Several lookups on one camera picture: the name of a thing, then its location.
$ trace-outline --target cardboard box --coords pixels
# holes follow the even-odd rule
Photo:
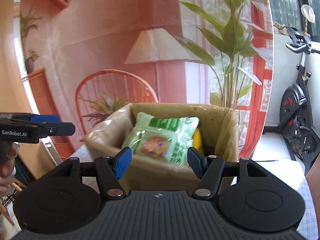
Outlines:
[[[226,161],[236,162],[238,129],[234,111],[213,105],[132,103],[121,108],[98,124],[85,138],[92,158],[115,156],[125,138],[130,134],[139,112],[155,117],[198,117],[205,155],[217,155]],[[143,156],[132,156],[132,162],[120,180],[128,191],[138,190],[188,190],[193,191],[199,179],[188,166],[175,166]],[[230,185],[225,179],[222,187]]]

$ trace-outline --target white tile floor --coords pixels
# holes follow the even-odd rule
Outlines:
[[[277,133],[263,134],[253,153],[252,160],[269,161],[281,159],[291,159],[282,135]],[[296,159],[304,173],[305,167],[303,162],[298,158]]]

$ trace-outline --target chair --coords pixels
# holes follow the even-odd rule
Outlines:
[[[101,92],[112,100],[133,100],[139,103],[158,103],[153,88],[142,78],[116,69],[101,70],[81,81],[76,90],[76,110],[81,123],[83,134],[94,127],[88,117],[95,110],[89,101],[103,101]]]

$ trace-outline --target exercise bike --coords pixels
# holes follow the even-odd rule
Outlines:
[[[287,42],[286,47],[294,53],[303,53],[303,64],[306,54],[320,54],[319,50],[312,47],[308,34],[292,27],[287,27],[287,32],[292,42]],[[306,167],[305,174],[307,174],[320,152],[320,133],[313,126],[307,87],[312,73],[306,72],[306,68],[302,64],[298,64],[296,67],[298,70],[296,83],[287,88],[281,100],[280,124],[277,131],[282,133],[286,140],[298,139],[302,153],[295,154],[303,161]],[[288,141],[287,146],[288,149],[292,147]]]

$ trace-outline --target green plastic package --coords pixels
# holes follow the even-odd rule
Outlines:
[[[159,119],[140,112],[137,122],[122,147],[133,154],[144,155],[175,165],[188,165],[187,150],[198,127],[197,117]]]

